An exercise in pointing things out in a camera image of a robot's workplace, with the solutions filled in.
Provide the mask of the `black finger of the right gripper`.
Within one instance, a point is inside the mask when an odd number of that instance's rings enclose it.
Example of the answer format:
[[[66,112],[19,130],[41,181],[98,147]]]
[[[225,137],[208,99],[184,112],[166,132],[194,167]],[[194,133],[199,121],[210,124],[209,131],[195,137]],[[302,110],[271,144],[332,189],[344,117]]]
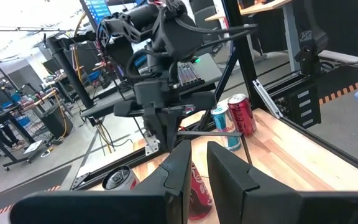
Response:
[[[167,114],[167,150],[171,152],[175,145],[177,131],[182,121],[182,109],[171,110]]]
[[[144,111],[144,124],[146,128],[146,140],[149,146],[154,149],[159,143],[162,152],[168,151],[166,130],[155,109],[146,108]]]

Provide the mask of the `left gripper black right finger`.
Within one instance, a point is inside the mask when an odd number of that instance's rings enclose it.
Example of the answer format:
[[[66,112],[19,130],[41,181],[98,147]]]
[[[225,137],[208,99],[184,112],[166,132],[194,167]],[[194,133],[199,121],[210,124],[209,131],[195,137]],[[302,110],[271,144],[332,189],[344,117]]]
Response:
[[[221,223],[358,223],[358,191],[297,191],[212,141],[207,161]]]

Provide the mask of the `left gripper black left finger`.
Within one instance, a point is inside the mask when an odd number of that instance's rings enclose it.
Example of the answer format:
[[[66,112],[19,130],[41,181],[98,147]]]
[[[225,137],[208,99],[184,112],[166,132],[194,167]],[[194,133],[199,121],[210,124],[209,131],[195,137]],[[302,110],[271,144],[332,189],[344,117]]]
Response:
[[[187,223],[191,142],[184,140],[132,190],[38,192],[12,207],[11,223]]]

